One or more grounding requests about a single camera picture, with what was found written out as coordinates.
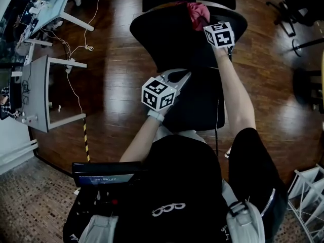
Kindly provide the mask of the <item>black chair seat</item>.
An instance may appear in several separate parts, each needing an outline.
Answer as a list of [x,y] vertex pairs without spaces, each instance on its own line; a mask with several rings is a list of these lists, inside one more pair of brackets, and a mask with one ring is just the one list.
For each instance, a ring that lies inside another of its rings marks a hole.
[[171,132],[222,128],[225,109],[219,70],[206,67],[187,72],[191,75],[165,115],[163,125]]

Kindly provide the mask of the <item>person's black shirt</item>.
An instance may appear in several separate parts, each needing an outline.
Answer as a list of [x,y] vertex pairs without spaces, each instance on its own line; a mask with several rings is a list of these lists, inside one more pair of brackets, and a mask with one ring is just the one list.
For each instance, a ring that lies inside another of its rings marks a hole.
[[[229,211],[221,194],[218,158],[206,143],[168,135],[153,143],[147,178],[128,197],[113,243],[227,243]],[[288,196],[258,132],[241,130],[229,156],[229,185],[260,212],[272,243]]]

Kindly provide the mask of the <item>yellow black striped floor strip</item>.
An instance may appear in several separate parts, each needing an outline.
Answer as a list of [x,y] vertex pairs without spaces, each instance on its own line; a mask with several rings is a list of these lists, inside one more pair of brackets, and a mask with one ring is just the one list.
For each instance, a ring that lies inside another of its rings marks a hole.
[[83,130],[84,130],[84,142],[85,142],[85,149],[86,149],[86,155],[87,155],[87,161],[90,163],[90,153],[89,153],[89,147],[88,147],[88,138],[87,138],[87,123],[86,118],[83,118]]

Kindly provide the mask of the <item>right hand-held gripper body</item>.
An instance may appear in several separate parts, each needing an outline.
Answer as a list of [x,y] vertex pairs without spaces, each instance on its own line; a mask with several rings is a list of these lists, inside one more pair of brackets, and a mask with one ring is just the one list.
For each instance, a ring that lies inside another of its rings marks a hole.
[[234,32],[229,22],[204,27],[207,41],[214,48],[229,48],[235,45]]

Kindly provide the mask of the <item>pink cloth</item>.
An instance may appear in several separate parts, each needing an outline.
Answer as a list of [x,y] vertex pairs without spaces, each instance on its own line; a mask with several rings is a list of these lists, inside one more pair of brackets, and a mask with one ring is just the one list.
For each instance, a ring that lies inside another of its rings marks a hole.
[[186,5],[190,19],[192,21],[192,27],[195,31],[203,31],[204,27],[210,23],[210,11],[206,5],[197,2],[176,2],[176,5]]

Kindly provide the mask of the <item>black table base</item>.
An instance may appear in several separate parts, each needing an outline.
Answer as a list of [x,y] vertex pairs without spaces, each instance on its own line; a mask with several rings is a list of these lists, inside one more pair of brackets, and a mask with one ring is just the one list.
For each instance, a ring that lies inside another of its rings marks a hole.
[[293,92],[297,102],[324,114],[324,76],[321,70],[297,68],[293,73]]

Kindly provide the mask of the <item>person's light grey trousers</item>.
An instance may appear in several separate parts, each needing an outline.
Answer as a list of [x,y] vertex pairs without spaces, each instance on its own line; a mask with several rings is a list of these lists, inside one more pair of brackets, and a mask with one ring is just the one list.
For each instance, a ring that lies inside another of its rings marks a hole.
[[179,135],[179,136],[183,136],[183,137],[187,137],[187,138],[191,138],[200,142],[203,142],[206,144],[206,141],[200,137],[195,130],[187,130],[187,131],[181,131],[181,132],[176,132],[176,133],[172,133],[170,132],[166,127],[164,126],[160,126],[157,129],[157,132],[155,134],[155,138],[154,138],[154,142],[162,139],[163,137],[166,136],[170,136],[170,135]]

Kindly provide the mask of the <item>black swivel chair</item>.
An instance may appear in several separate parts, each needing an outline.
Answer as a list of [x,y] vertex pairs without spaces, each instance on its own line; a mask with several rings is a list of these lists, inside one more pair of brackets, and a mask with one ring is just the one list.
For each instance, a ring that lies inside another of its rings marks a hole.
[[291,31],[286,31],[289,37],[296,35],[295,23],[311,27],[316,21],[324,21],[324,0],[283,0],[277,5],[267,1],[266,5],[279,12],[275,25],[283,25],[284,22],[290,25]]

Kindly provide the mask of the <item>person's left forearm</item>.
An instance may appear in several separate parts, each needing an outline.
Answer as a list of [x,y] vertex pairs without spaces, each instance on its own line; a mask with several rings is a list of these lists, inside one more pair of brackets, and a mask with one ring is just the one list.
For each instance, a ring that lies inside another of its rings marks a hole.
[[144,122],[135,138],[122,155],[120,162],[143,162],[150,152],[155,134],[160,124],[160,121],[148,116],[147,120]]

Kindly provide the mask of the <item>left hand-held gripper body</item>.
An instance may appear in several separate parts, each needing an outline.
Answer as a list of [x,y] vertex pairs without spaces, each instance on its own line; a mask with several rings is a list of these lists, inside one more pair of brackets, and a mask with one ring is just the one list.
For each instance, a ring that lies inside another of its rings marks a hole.
[[164,76],[151,77],[143,86],[141,102],[154,111],[161,111],[174,104],[178,84],[166,81]]

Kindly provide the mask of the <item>white power strip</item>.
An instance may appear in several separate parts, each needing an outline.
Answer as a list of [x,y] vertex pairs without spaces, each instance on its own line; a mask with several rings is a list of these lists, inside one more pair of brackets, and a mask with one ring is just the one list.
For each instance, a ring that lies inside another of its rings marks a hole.
[[38,120],[38,116],[36,114],[29,115],[29,116],[24,115],[21,122],[23,124],[29,124],[29,123],[32,123],[32,122],[37,122],[37,120]]

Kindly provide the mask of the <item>black pole stand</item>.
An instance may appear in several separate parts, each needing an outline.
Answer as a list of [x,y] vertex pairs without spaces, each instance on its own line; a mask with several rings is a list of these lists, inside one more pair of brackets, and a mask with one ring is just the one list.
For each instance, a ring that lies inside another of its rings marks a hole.
[[320,43],[324,43],[324,37],[319,38],[319,39],[315,39],[315,40],[312,40],[310,42],[306,42],[306,43],[303,43],[303,44],[300,44],[297,39],[293,39],[292,40],[292,50],[295,52],[295,54],[298,57],[301,57],[302,56],[301,51],[302,51],[303,48],[318,45]]

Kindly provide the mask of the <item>black chest monitor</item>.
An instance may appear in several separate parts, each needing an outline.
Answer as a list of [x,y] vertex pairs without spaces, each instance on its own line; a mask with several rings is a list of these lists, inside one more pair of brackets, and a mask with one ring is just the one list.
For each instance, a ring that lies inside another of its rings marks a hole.
[[73,163],[77,187],[128,184],[141,179],[148,170],[139,161],[117,163]]

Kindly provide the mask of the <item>grey desk with white legs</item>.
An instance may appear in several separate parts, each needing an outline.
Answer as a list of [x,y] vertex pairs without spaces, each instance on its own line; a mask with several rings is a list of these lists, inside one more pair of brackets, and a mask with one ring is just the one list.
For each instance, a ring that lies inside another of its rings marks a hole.
[[27,81],[29,93],[27,93],[28,103],[22,106],[24,113],[17,118],[21,122],[24,115],[38,116],[37,122],[26,124],[36,130],[47,133],[49,130],[80,120],[86,117],[84,113],[68,117],[56,122],[50,121],[50,108],[49,108],[49,74],[51,64],[58,64],[71,67],[87,68],[87,64],[75,62],[73,60],[63,60],[49,57],[48,55],[42,56],[28,65],[25,65],[22,70],[22,80]]

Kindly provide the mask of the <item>person's right forearm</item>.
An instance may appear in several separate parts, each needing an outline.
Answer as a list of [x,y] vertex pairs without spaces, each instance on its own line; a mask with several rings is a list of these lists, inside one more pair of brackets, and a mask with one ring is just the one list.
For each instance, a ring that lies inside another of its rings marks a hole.
[[220,73],[225,107],[233,136],[246,128],[256,128],[252,101],[224,48],[213,49]]

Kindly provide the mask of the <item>white baseboard pipes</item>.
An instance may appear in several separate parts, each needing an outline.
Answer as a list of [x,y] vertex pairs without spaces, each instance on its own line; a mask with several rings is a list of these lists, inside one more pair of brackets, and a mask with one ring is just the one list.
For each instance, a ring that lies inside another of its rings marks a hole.
[[15,159],[31,152],[34,151],[35,149],[38,148],[38,143],[37,140],[31,140],[27,143],[21,144],[18,147],[15,147],[14,149],[4,153],[0,154],[0,166],[3,166],[5,164],[8,164]]

